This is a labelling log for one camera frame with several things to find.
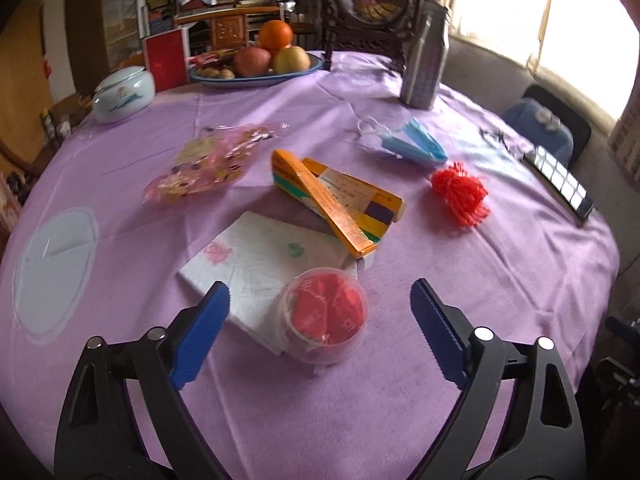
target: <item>white jar lid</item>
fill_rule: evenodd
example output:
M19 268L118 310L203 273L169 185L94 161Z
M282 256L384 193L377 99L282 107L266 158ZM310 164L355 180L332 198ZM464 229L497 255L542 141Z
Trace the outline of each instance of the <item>white jar lid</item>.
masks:
M98 85L98 88L95 89L95 92L101 92L103 90L107 90L116 86L118 83L122 83L125 79L129 79L145 69L143 66L128 66L121 70L117 70L111 75L108 75L106 78L102 80L102 82Z

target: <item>round table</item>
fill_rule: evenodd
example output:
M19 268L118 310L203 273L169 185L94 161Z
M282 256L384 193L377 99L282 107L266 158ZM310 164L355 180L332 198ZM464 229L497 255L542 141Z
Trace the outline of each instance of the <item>round table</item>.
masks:
M233 478L407 477L459 394L409 309L418 278L504 340L554 339L577 387L618 270L602 216L594 211L577 228L478 128L501 129L516 151L527 141L464 96L442 86L434 110L412 110L398 101L401 80L383 59L334 56L332 72L272 88L164 92L119 124L89 116L65 141L33 190L0 270L0 401L45 465L52 466L60 409L88 338L135 340L196 304L177 271L244 211L330 232L275 188L271 148L368 180L401 196L406 211L359 276L369 320L351 358L314 376L226 324L196 380L181 391ZM489 217L459 228L428 172L358 142L356 124L367 116L390 128L416 117L451 161L484 179ZM288 134L270 141L233 185L167 206L142 202L144 187L201 127L280 121L290 124ZM57 232L66 232L64 242ZM164 462L135 382L130 394L149 453ZM474 463L491 453L509 396L506 385Z

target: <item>red card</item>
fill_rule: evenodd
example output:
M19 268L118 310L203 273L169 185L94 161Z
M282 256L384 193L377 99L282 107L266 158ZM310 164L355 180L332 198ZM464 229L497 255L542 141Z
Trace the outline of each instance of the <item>red card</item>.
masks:
M156 92L189 82L189 37L185 28L162 32L144 40L146 68L154 76Z

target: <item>candy bag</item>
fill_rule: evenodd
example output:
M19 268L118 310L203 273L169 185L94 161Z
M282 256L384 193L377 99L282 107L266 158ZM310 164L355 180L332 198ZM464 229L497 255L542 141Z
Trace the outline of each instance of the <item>candy bag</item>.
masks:
M144 190L144 202L162 202L208 191L242 178L260 145L287 124L206 126L200 137L187 142L171 169Z

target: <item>smartphone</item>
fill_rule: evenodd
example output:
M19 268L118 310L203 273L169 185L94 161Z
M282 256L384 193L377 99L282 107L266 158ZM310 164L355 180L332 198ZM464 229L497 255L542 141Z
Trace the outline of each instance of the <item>smartphone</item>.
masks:
M527 162L537 176L559 195L559 200L582 224L593 209L593 200L587 190L542 146L526 153L523 160Z

